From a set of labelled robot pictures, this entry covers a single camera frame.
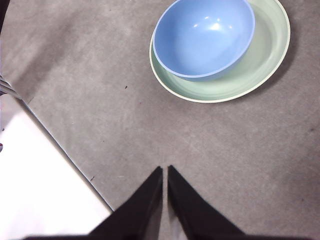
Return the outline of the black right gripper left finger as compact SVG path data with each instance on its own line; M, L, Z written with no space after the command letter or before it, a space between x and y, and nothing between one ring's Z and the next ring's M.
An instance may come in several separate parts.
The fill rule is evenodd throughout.
M91 240L157 240L162 208L163 169L158 166L88 237Z

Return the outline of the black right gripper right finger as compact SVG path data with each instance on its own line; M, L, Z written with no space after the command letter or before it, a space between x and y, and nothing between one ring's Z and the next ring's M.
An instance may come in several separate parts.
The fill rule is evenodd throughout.
M207 203L170 165L167 171L168 200L190 240L230 240L246 234Z

